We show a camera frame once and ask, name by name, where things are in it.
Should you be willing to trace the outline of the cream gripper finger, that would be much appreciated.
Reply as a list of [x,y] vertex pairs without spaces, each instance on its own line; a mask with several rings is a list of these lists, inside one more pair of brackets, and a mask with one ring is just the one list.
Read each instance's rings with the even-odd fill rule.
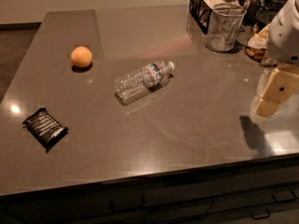
[[252,103],[252,112],[258,116],[269,118],[278,111],[279,107],[280,104],[255,97]]
[[266,88],[268,86],[268,82],[270,80],[270,77],[272,75],[273,72],[273,68],[271,67],[266,67],[259,79],[258,85],[257,85],[257,89],[256,89],[256,95],[258,97],[262,97],[266,91]]

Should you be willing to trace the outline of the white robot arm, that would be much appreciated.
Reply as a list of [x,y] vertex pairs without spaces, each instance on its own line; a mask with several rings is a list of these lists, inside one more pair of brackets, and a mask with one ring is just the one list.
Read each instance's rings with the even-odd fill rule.
[[263,70],[252,112],[269,118],[299,90],[299,0],[288,0],[271,21],[267,52],[278,66]]

